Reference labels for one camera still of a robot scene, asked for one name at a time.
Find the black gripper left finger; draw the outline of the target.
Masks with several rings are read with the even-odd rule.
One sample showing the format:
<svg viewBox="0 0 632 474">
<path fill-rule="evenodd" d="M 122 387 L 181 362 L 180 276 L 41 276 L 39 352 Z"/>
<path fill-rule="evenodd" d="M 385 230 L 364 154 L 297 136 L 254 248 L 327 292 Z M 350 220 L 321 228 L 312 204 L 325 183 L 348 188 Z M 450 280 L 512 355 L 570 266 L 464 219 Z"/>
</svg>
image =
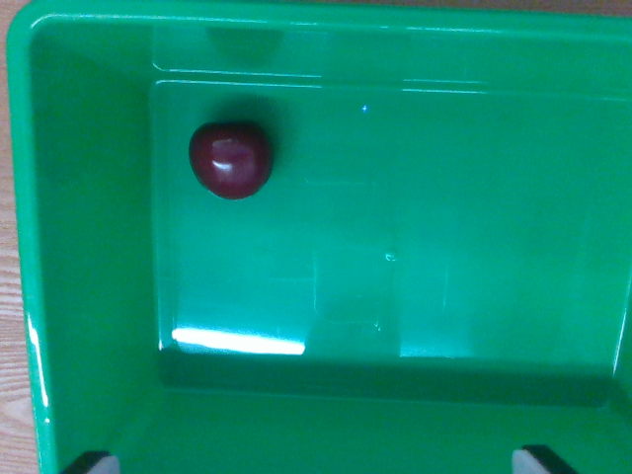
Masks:
<svg viewBox="0 0 632 474">
<path fill-rule="evenodd" d="M 107 451 L 86 451 L 63 468 L 60 474 L 119 474 L 119 459 Z"/>
</svg>

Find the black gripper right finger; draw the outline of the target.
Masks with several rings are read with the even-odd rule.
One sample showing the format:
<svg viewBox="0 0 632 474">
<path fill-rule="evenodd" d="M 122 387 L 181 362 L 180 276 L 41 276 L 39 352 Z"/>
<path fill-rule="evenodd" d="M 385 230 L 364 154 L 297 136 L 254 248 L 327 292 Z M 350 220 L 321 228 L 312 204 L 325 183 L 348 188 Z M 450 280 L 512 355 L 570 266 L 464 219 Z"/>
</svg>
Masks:
<svg viewBox="0 0 632 474">
<path fill-rule="evenodd" d="M 577 474 L 567 461 L 545 444 L 525 445 L 512 454 L 513 474 Z"/>
</svg>

